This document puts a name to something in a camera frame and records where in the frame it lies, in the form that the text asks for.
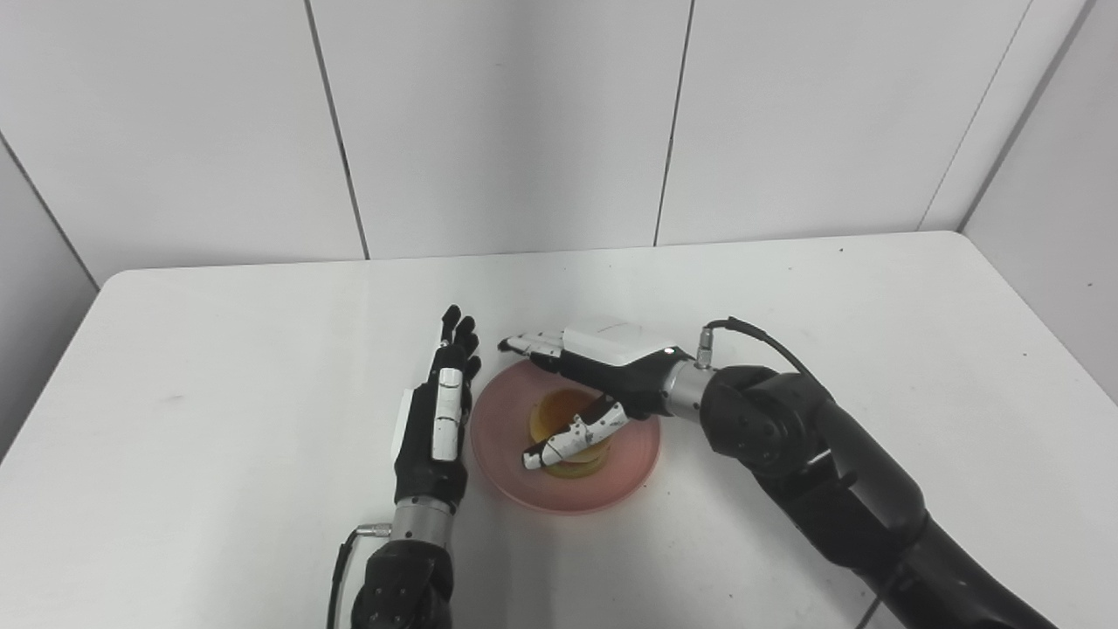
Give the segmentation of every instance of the white table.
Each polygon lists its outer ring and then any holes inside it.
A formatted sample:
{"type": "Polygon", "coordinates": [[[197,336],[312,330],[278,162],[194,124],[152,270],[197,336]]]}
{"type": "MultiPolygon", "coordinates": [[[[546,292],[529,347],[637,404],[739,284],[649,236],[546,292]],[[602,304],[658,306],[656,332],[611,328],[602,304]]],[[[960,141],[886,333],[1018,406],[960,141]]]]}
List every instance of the white table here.
{"type": "MultiPolygon", "coordinates": [[[[397,404],[452,301],[479,385],[513,361],[499,339],[585,314],[689,350],[754,322],[1007,587],[1061,627],[1114,625],[1118,409],[967,240],[925,232],[117,275],[0,465],[0,627],[321,626],[337,545],[390,516],[397,404]]],[[[852,626],[862,583],[698,427],[663,428],[647,486],[591,516],[527,512],[474,469],[456,626],[852,626]]]]}

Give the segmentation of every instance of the wall seam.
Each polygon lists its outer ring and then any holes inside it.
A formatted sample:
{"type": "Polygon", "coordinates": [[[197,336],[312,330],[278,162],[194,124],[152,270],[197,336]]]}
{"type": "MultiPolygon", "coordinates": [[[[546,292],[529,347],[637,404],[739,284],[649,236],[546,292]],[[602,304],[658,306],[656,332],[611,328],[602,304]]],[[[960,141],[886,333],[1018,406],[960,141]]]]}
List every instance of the wall seam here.
{"type": "Polygon", "coordinates": [[[322,77],[322,89],[326,94],[326,107],[330,109],[330,122],[334,127],[334,139],[338,141],[338,153],[342,160],[342,171],[345,173],[345,188],[350,194],[350,206],[353,208],[353,221],[357,225],[358,237],[361,239],[361,252],[369,259],[369,240],[364,236],[364,222],[357,202],[357,191],[353,189],[353,175],[350,172],[349,155],[345,152],[345,141],[342,139],[342,127],[338,122],[338,108],[334,106],[334,93],[330,88],[330,75],[326,74],[326,60],[322,55],[322,41],[319,39],[319,26],[314,21],[314,9],[311,0],[303,0],[306,9],[306,23],[311,29],[311,42],[314,45],[314,56],[319,61],[319,75],[322,77]]]}
{"type": "Polygon", "coordinates": [[[966,128],[963,130],[963,136],[959,137],[959,143],[955,145],[955,151],[951,152],[951,159],[947,160],[947,168],[944,169],[944,173],[939,177],[939,182],[936,183],[936,189],[931,192],[931,198],[928,199],[928,204],[923,208],[923,213],[920,215],[920,221],[916,225],[917,231],[923,227],[923,221],[928,218],[928,212],[931,211],[931,206],[936,202],[936,197],[939,196],[939,189],[944,185],[944,181],[947,180],[947,173],[951,171],[951,165],[955,164],[955,158],[959,156],[959,150],[963,147],[963,143],[966,142],[967,135],[970,133],[970,127],[974,126],[975,118],[978,117],[978,112],[982,111],[982,105],[986,102],[986,95],[989,94],[991,86],[994,85],[994,80],[997,79],[997,73],[1001,72],[1002,64],[1005,61],[1006,55],[1010,54],[1010,48],[1013,48],[1013,41],[1017,38],[1021,25],[1025,23],[1029,10],[1032,8],[1033,0],[1029,0],[1029,3],[1025,4],[1025,10],[1021,12],[1021,19],[1017,20],[1017,26],[1013,28],[1013,35],[1010,36],[1010,41],[1006,42],[1005,50],[1002,50],[1002,57],[997,59],[997,65],[994,66],[994,74],[991,75],[989,80],[986,83],[986,88],[983,89],[982,96],[978,97],[978,104],[975,106],[975,111],[970,114],[970,120],[967,121],[966,128]]]}
{"type": "Polygon", "coordinates": [[[11,143],[8,142],[8,137],[3,134],[3,130],[0,130],[0,144],[3,144],[4,151],[8,152],[8,155],[11,158],[11,161],[15,162],[19,173],[23,177],[23,180],[27,181],[28,187],[31,188],[31,193],[34,193],[35,198],[39,201],[39,207],[41,207],[42,211],[46,212],[47,218],[50,219],[50,223],[55,226],[55,230],[58,231],[58,236],[61,237],[66,248],[68,248],[70,255],[74,256],[74,260],[77,261],[77,265],[82,268],[82,273],[84,273],[85,277],[89,279],[91,284],[93,284],[93,289],[100,292],[101,286],[97,285],[97,280],[93,278],[93,273],[89,271],[89,267],[86,266],[85,260],[82,259],[80,255],[78,255],[77,248],[74,247],[74,242],[69,239],[69,236],[66,235],[66,230],[63,229],[61,223],[58,222],[58,218],[55,217],[55,212],[50,210],[50,206],[47,204],[47,200],[42,198],[38,185],[36,185],[35,181],[31,180],[31,174],[27,171],[27,168],[23,166],[23,162],[19,160],[19,155],[16,154],[16,149],[13,149],[11,143]]]}
{"type": "Polygon", "coordinates": [[[680,55],[680,77],[675,83],[675,104],[672,105],[672,126],[667,131],[667,154],[664,156],[664,179],[660,183],[660,204],[656,207],[656,229],[652,234],[652,246],[660,244],[660,219],[664,215],[664,193],[667,191],[667,170],[672,166],[672,149],[675,146],[675,121],[680,116],[680,95],[683,93],[683,70],[688,66],[688,46],[691,44],[691,22],[695,15],[695,0],[688,8],[688,27],[683,32],[683,54],[680,55]]]}
{"type": "Polygon", "coordinates": [[[1087,0],[1083,2],[1083,7],[1079,10],[1079,16],[1076,17],[1076,21],[1071,25],[1068,30],[1068,35],[1064,36],[1063,41],[1060,44],[1060,48],[1057,50],[1052,60],[1049,61],[1048,68],[1044,69],[1044,74],[1041,76],[1040,82],[1033,89],[1032,95],[1029,96],[1029,102],[1025,103],[1024,111],[1021,112],[1021,117],[1013,125],[1013,130],[1010,131],[1008,137],[1005,139],[1005,143],[1002,144],[1002,150],[997,152],[997,158],[994,159],[994,163],[989,168],[989,172],[986,173],[986,178],[983,179],[982,185],[978,187],[978,191],[975,193],[975,198],[970,201],[970,206],[967,207],[966,213],[963,215],[963,219],[959,221],[959,226],[956,227],[956,231],[963,232],[966,228],[967,222],[970,221],[970,217],[974,216],[976,209],[978,209],[978,203],[982,202],[983,197],[989,190],[991,183],[994,182],[994,178],[997,177],[997,171],[1002,169],[1002,164],[1005,162],[1005,158],[1008,156],[1010,150],[1017,142],[1017,137],[1021,135],[1022,130],[1024,130],[1025,124],[1029,122],[1029,117],[1033,115],[1033,109],[1036,108],[1036,104],[1040,102],[1041,96],[1048,89],[1049,83],[1052,82],[1052,77],[1055,75],[1057,69],[1059,69],[1060,64],[1063,63],[1063,58],[1068,55],[1068,50],[1071,48],[1071,44],[1076,40],[1079,35],[1080,29],[1083,27],[1083,22],[1087,21],[1087,16],[1095,8],[1096,0],[1087,0]]]}

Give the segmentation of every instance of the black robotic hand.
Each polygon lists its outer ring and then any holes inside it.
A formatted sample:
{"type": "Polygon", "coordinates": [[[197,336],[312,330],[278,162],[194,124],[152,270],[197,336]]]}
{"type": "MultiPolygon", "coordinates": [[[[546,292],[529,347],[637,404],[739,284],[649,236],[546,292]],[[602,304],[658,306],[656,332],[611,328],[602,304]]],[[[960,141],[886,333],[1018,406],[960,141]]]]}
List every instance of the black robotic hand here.
{"type": "Polygon", "coordinates": [[[411,394],[404,441],[396,457],[396,496],[426,496],[457,509],[466,490],[462,445],[473,407],[471,382],[481,370],[474,356],[477,335],[473,317],[457,305],[443,314],[443,334],[427,381],[411,394]]]}
{"type": "MultiPolygon", "coordinates": [[[[396,457],[396,513],[387,544],[364,568],[350,611],[354,629],[448,629],[454,591],[451,525],[466,492],[462,445],[473,406],[470,384],[481,370],[474,321],[457,305],[443,314],[443,333],[427,381],[411,394],[396,457]]],[[[352,543],[352,536],[347,544],[352,543]]],[[[343,545],[344,553],[348,549],[343,545]]],[[[335,569],[335,589],[344,563],[335,569]]],[[[331,600],[337,598],[331,594],[331,600]]],[[[333,629],[333,614],[328,619],[333,629]]]]}

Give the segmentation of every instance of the robot finger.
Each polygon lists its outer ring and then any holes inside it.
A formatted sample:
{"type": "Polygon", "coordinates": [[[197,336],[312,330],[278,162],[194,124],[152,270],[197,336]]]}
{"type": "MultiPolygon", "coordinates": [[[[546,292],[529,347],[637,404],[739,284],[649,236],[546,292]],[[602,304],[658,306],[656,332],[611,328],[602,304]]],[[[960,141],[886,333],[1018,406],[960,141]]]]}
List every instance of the robot finger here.
{"type": "Polygon", "coordinates": [[[461,347],[466,356],[472,356],[477,350],[477,335],[474,334],[474,320],[466,317],[454,332],[454,345],[461,347]]]}
{"type": "Polygon", "coordinates": [[[470,361],[466,361],[466,369],[463,371],[463,373],[465,375],[467,387],[470,385],[470,382],[474,380],[474,377],[476,377],[477,372],[480,371],[482,371],[481,359],[479,359],[477,356],[473,356],[470,359],[470,361]]]}
{"type": "Polygon", "coordinates": [[[558,359],[562,354],[562,333],[534,333],[509,337],[498,344],[496,349],[529,359],[533,355],[558,359]]]}
{"type": "Polygon", "coordinates": [[[576,414],[570,425],[552,435],[547,441],[524,450],[522,455],[524,469],[536,470],[565,461],[595,444],[605,441],[628,422],[629,418],[622,404],[608,395],[603,395],[576,414]]]}
{"type": "Polygon", "coordinates": [[[458,439],[465,391],[463,373],[454,368],[444,368],[438,372],[436,387],[430,458],[433,461],[454,461],[462,451],[458,439]]]}
{"type": "Polygon", "coordinates": [[[443,314],[443,334],[439,339],[444,344],[448,345],[454,341],[452,335],[454,327],[458,325],[458,320],[462,320],[462,308],[457,304],[452,303],[443,314]]]}

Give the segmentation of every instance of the cable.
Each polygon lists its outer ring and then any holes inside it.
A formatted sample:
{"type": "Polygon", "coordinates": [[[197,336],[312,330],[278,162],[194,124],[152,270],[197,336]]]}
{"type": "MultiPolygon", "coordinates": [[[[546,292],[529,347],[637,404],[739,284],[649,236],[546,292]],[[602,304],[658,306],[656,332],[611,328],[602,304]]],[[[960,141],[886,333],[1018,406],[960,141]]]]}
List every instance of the cable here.
{"type": "Polygon", "coordinates": [[[799,372],[800,374],[803,374],[805,378],[807,378],[807,380],[812,381],[813,383],[815,383],[816,387],[818,387],[819,389],[822,389],[823,392],[827,394],[827,398],[832,398],[833,399],[833,397],[831,395],[831,392],[827,391],[827,388],[823,387],[823,383],[821,383],[819,380],[816,379],[815,375],[812,374],[811,371],[808,371],[807,366],[804,365],[799,361],[799,359],[796,359],[795,354],[793,354],[790,351],[788,351],[787,347],[780,345],[780,343],[778,341],[776,341],[775,339],[770,337],[768,335],[768,333],[766,333],[765,331],[758,328],[757,326],[755,326],[752,324],[749,324],[749,323],[746,323],[746,322],[742,322],[741,320],[738,320],[736,317],[730,317],[728,320],[718,320],[716,322],[711,322],[711,323],[707,324],[707,327],[710,328],[710,330],[712,330],[712,331],[719,330],[719,328],[724,328],[727,331],[735,332],[735,333],[738,333],[738,334],[741,334],[741,335],[746,335],[747,337],[750,337],[750,339],[754,339],[754,340],[757,340],[757,341],[764,343],[765,345],[767,345],[767,346],[771,347],[773,350],[775,350],[777,352],[777,354],[779,354],[780,356],[784,358],[785,361],[787,361],[788,363],[790,363],[792,366],[797,372],[799,372]]]}
{"type": "Polygon", "coordinates": [[[345,580],[345,569],[349,566],[350,554],[353,553],[353,542],[357,540],[354,528],[345,542],[338,547],[338,559],[334,561],[334,575],[330,583],[330,602],[326,608],[326,629],[334,629],[338,620],[338,595],[342,590],[342,581],[345,580]]]}
{"type": "Polygon", "coordinates": [[[873,602],[870,603],[870,608],[865,610],[865,613],[862,614],[862,620],[859,621],[859,623],[854,627],[854,629],[865,629],[865,626],[870,623],[870,619],[873,618],[874,612],[877,612],[878,608],[881,607],[881,601],[885,598],[885,594],[888,594],[889,591],[893,589],[893,585],[897,584],[897,581],[900,579],[901,573],[903,572],[904,572],[903,564],[898,563],[897,570],[894,570],[893,574],[889,578],[888,581],[885,581],[885,584],[881,588],[881,591],[878,592],[878,595],[873,598],[873,602]]]}

